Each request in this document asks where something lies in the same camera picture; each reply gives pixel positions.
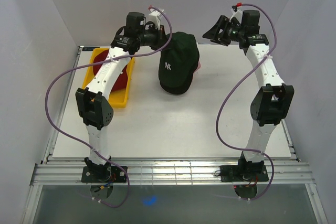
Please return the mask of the black NY baseball cap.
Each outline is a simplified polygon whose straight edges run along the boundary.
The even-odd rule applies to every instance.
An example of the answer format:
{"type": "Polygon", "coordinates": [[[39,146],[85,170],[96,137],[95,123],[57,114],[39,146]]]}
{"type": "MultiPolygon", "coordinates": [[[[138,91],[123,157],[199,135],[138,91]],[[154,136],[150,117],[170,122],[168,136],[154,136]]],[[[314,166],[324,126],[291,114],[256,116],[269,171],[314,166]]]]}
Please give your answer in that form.
{"type": "Polygon", "coordinates": [[[190,84],[185,84],[179,87],[168,87],[160,83],[160,86],[165,92],[172,94],[172,95],[182,95],[185,92],[187,92],[187,90],[190,88],[190,84]]]}

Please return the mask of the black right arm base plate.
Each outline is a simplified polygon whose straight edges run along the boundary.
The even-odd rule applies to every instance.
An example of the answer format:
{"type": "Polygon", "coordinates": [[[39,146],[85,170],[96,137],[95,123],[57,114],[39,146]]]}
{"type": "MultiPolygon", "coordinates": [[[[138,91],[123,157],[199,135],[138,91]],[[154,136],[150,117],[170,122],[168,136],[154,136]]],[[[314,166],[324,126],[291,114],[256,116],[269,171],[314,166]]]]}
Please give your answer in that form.
{"type": "Polygon", "coordinates": [[[219,177],[222,182],[247,182],[252,179],[258,179],[259,182],[269,181],[266,166],[260,171],[241,171],[238,165],[222,165],[219,167],[219,177]]]}

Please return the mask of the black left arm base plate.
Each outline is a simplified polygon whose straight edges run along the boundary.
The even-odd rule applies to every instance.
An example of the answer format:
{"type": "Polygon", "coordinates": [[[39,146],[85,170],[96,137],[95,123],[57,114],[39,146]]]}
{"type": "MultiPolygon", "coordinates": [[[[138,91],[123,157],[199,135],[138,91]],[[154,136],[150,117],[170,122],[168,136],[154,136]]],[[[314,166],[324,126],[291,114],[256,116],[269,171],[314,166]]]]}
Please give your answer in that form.
{"type": "Polygon", "coordinates": [[[127,167],[122,166],[124,172],[115,166],[104,168],[102,173],[95,172],[93,169],[85,166],[82,171],[81,182],[82,183],[126,183],[126,171],[127,167]]]}

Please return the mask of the pink LA baseball cap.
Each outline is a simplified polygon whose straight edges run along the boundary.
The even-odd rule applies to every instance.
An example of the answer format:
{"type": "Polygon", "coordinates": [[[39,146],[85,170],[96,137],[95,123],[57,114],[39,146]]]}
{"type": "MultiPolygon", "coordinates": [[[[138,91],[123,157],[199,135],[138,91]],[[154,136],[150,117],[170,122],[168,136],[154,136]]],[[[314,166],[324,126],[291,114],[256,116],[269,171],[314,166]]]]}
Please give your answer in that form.
{"type": "Polygon", "coordinates": [[[200,61],[198,61],[197,67],[194,70],[193,74],[195,74],[200,68],[201,68],[201,63],[200,63],[200,61]]]}

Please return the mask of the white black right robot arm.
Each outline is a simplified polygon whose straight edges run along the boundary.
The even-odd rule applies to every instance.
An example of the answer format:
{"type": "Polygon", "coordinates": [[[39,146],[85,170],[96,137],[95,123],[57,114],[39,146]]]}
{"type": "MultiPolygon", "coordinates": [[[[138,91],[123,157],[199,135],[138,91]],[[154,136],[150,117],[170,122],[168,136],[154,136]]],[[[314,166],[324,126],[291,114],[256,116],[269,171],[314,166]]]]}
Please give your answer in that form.
{"type": "Polygon", "coordinates": [[[295,90],[279,76],[271,57],[266,35],[259,32],[260,12],[238,9],[230,18],[222,15],[203,38],[229,46],[237,42],[252,65],[259,90],[250,105],[253,126],[247,146],[241,148],[238,164],[222,170],[223,175],[237,174],[250,180],[263,174],[264,153],[276,126],[287,116],[295,90]]]}

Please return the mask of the dark green NY cap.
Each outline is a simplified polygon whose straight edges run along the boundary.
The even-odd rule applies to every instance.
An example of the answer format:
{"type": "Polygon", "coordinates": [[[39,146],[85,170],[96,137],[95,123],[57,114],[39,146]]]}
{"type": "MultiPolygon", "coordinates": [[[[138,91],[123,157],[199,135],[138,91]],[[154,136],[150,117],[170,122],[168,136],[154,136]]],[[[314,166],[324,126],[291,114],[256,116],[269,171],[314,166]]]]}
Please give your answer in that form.
{"type": "Polygon", "coordinates": [[[169,45],[161,51],[158,78],[168,87],[191,84],[200,53],[195,36],[185,32],[173,33],[169,45]]]}

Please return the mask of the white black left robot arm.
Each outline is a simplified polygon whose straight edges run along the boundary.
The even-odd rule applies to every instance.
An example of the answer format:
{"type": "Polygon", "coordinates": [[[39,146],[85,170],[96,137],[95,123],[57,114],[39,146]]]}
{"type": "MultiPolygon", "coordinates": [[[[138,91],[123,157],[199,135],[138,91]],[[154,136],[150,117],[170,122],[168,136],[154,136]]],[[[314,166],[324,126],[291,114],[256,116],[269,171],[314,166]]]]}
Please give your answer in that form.
{"type": "Polygon", "coordinates": [[[149,10],[148,16],[139,12],[128,13],[126,24],[116,32],[105,62],[93,80],[85,88],[77,89],[75,94],[91,146],[90,155],[85,158],[85,175],[98,182],[108,181],[112,175],[107,127],[113,118],[113,108],[108,100],[114,84],[140,47],[150,46],[159,51],[171,40],[161,24],[164,10],[155,7],[149,10]]]}

